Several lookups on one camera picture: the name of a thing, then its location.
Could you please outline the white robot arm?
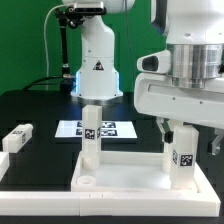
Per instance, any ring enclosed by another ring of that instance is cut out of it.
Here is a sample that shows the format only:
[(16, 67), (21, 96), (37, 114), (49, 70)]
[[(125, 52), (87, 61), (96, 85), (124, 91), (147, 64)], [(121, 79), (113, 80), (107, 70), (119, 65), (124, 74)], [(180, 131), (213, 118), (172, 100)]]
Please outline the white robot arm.
[[(135, 0), (62, 0), (72, 27), (82, 27), (82, 66), (71, 95), (110, 100), (121, 95), (114, 69), (114, 33), (106, 13)], [(135, 81), (138, 112), (213, 127), (212, 152), (224, 138), (224, 0), (151, 0), (151, 21), (166, 49), (141, 57)]]

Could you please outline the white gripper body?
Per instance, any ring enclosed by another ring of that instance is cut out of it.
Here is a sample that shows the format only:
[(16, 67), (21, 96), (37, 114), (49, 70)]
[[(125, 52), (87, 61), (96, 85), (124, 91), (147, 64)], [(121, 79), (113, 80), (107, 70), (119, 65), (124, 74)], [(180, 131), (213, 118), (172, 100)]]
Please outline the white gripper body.
[(224, 129), (224, 76), (209, 79), (203, 89), (180, 88), (167, 75), (171, 53), (164, 50), (137, 60), (134, 88), (139, 113)]

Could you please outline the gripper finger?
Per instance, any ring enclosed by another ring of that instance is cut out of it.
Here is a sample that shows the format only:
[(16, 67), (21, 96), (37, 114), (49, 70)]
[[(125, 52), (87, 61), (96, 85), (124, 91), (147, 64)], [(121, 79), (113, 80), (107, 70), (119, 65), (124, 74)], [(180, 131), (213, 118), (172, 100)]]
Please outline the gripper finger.
[(168, 144), (172, 143), (174, 132), (171, 130), (171, 127), (168, 124), (168, 119), (157, 117), (156, 123), (162, 134), (162, 141)]
[(221, 141), (224, 139), (224, 130), (216, 129), (214, 134), (216, 137), (208, 143), (208, 152), (212, 155), (217, 155), (221, 150)]

